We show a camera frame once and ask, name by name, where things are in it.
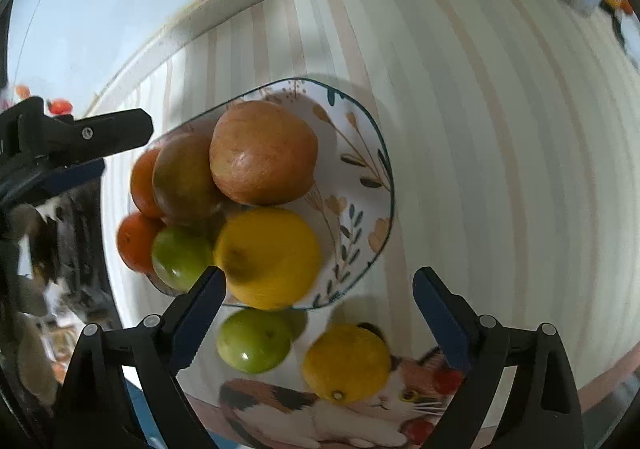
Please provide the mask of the green fruit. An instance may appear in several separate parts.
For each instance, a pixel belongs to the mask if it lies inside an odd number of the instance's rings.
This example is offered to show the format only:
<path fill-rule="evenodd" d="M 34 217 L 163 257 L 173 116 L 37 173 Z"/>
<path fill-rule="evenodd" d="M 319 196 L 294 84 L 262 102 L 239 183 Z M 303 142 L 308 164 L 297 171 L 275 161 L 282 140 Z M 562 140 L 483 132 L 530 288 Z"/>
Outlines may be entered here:
<path fill-rule="evenodd" d="M 218 355 L 240 372 L 268 372 L 288 357 L 307 322 L 304 310 L 242 309 L 222 322 L 216 338 Z"/>
<path fill-rule="evenodd" d="M 167 226 L 157 233 L 151 258 L 160 281 L 176 292 L 186 293 L 213 265 L 213 247 L 190 229 Z"/>

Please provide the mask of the yellow lemon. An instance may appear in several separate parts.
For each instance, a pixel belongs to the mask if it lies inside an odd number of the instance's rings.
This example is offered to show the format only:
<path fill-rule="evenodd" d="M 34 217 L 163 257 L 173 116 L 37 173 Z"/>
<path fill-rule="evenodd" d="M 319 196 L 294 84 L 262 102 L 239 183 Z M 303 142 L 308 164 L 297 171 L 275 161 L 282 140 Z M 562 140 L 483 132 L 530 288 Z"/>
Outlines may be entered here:
<path fill-rule="evenodd" d="M 292 210 L 279 207 L 250 208 L 228 218 L 213 260 L 237 301 L 268 311 L 305 297 L 323 265 L 314 230 Z"/>
<path fill-rule="evenodd" d="M 333 325 L 307 349 L 302 374 L 319 398 L 350 405 L 384 388 L 392 355 L 384 339 L 361 325 Z"/>

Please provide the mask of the upper orange tangerine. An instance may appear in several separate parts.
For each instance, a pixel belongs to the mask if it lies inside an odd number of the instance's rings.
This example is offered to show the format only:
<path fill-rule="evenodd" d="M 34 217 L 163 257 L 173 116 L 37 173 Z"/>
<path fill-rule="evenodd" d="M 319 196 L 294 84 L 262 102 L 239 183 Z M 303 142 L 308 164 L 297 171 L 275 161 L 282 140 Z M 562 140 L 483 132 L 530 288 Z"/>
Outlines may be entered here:
<path fill-rule="evenodd" d="M 164 213 L 155 200 L 153 172 L 160 149 L 149 149 L 141 154 L 131 171 L 130 195 L 137 210 L 146 217 L 160 219 Z"/>

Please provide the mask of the orange tangerine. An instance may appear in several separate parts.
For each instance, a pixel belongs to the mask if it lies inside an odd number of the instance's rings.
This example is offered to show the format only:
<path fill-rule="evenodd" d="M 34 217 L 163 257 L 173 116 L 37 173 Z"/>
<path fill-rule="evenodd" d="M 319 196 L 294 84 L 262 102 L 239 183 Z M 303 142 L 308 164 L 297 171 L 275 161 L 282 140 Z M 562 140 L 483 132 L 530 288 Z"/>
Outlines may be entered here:
<path fill-rule="evenodd" d="M 164 213 L 155 200 L 153 172 L 160 149 L 149 149 L 141 154 L 131 171 L 130 195 L 137 210 L 146 217 L 160 219 Z"/>
<path fill-rule="evenodd" d="M 117 250 L 124 264 L 137 273 L 154 273 L 152 245 L 163 221 L 150 218 L 140 212 L 126 216 L 119 225 L 116 237 Z"/>

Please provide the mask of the black gas stove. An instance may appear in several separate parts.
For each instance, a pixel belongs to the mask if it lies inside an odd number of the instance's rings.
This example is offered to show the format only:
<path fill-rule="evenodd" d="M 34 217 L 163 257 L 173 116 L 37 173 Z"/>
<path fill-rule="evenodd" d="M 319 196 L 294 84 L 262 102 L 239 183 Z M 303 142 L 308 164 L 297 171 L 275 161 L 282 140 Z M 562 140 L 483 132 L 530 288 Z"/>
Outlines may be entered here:
<path fill-rule="evenodd" d="M 60 290 L 60 301 L 82 322 L 122 326 L 107 276 L 101 229 L 101 183 L 91 180 L 40 205 L 32 268 Z"/>

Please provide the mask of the green fruit in plate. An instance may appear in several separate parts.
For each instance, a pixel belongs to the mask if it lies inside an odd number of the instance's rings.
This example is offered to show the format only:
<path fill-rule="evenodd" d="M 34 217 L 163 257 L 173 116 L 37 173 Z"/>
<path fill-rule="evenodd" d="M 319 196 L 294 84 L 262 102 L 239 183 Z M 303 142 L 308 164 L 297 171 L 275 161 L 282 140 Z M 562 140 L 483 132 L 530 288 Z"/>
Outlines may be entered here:
<path fill-rule="evenodd" d="M 213 247 L 190 229 L 167 226 L 157 233 L 151 258 L 160 281 L 176 292 L 186 293 L 213 265 Z"/>

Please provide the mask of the lower orange tangerine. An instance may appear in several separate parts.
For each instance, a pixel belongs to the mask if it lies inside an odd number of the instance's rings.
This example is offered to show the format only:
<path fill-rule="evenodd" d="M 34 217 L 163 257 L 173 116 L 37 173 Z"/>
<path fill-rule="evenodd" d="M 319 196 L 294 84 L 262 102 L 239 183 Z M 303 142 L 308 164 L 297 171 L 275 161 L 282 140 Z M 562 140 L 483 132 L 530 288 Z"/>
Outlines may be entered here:
<path fill-rule="evenodd" d="M 140 212 L 126 216 L 119 225 L 116 237 L 117 250 L 124 264 L 137 273 L 154 273 L 152 245 L 163 221 L 150 218 Z"/>

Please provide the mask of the dark red-green apple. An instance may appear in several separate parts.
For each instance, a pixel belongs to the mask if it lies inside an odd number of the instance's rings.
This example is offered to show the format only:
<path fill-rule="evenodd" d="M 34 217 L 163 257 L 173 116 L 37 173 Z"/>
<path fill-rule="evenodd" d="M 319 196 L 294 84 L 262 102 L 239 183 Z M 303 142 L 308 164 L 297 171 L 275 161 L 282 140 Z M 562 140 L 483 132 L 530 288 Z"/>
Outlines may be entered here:
<path fill-rule="evenodd" d="M 204 219 L 216 212 L 224 195 L 214 183 L 209 167 L 210 138 L 181 134 L 160 147 L 152 185 L 163 213 L 181 221 Z"/>

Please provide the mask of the yellow lemon in plate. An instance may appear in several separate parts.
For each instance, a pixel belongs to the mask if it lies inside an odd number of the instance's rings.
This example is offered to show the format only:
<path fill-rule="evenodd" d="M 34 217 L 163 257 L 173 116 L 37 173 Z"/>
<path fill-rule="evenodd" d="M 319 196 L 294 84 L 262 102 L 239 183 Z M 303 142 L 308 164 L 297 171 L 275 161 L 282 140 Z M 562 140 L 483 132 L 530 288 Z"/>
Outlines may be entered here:
<path fill-rule="evenodd" d="M 279 207 L 250 208 L 228 218 L 213 260 L 237 301 L 268 311 L 305 297 L 323 265 L 314 230 L 292 210 Z"/>

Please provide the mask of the large red apple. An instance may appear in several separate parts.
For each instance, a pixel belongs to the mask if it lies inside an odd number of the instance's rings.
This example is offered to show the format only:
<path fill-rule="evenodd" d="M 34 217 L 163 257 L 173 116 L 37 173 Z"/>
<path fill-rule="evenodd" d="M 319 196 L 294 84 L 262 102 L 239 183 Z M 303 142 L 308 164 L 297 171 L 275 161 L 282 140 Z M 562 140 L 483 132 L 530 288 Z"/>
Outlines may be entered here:
<path fill-rule="evenodd" d="M 268 101 L 242 102 L 217 120 L 209 167 L 220 191 L 236 203 L 280 205 L 314 184 L 318 138 L 300 117 Z"/>

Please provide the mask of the floral ceramic fruit plate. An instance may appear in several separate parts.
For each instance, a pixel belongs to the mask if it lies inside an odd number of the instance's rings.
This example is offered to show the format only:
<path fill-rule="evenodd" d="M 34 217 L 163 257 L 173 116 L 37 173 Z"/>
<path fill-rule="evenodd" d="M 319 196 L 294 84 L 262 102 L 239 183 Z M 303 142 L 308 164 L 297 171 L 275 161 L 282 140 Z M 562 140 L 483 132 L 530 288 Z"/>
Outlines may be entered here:
<path fill-rule="evenodd" d="M 259 86 L 153 139 L 157 149 L 185 132 L 208 134 L 232 105 L 265 100 L 281 105 L 314 131 L 319 154 L 314 185 L 285 207 L 308 222 L 323 265 L 296 309 L 319 309 L 343 297 L 380 257 L 395 214 L 390 156 L 372 114 L 349 94 L 311 78 L 290 77 Z"/>

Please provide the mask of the striped cat table mat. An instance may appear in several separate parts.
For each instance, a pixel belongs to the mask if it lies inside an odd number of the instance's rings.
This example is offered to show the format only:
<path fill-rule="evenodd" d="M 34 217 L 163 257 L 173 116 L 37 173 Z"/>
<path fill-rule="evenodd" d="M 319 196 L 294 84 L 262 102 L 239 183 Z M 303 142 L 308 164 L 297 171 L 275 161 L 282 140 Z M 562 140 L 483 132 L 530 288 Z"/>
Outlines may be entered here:
<path fill-rule="evenodd" d="M 369 321 L 395 353 L 433 346 L 410 282 L 430 266 L 504 325 L 555 325 L 599 447 L 639 389 L 639 73 L 612 16 L 560 0 L 264 0 L 177 31 L 111 85 L 104 111 L 157 132 L 262 85 L 318 80 L 372 114 L 395 188 L 390 237 L 267 383 L 302 388 L 306 344 Z"/>

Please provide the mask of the white folded paper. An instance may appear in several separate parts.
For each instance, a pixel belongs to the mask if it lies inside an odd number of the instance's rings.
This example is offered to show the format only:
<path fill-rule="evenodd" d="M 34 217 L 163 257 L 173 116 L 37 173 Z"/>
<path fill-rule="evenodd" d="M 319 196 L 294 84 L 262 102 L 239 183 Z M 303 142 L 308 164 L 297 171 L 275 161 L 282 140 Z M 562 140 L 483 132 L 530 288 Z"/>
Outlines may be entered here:
<path fill-rule="evenodd" d="M 640 68 L 640 28 L 634 13 L 627 14 L 622 9 L 614 12 L 615 28 L 620 36 L 624 53 L 636 70 Z"/>

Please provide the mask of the colourful fruit wall sticker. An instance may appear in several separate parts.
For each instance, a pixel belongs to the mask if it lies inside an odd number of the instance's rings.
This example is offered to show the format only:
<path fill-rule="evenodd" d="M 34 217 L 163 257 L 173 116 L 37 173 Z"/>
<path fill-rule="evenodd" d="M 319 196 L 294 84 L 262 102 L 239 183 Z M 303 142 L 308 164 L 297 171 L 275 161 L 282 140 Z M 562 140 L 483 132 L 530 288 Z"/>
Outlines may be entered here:
<path fill-rule="evenodd" d="M 17 84 L 1 91 L 1 111 L 6 111 L 18 102 L 28 99 L 32 95 L 29 87 Z M 46 109 L 52 116 L 72 115 L 73 105 L 64 98 L 46 99 Z"/>

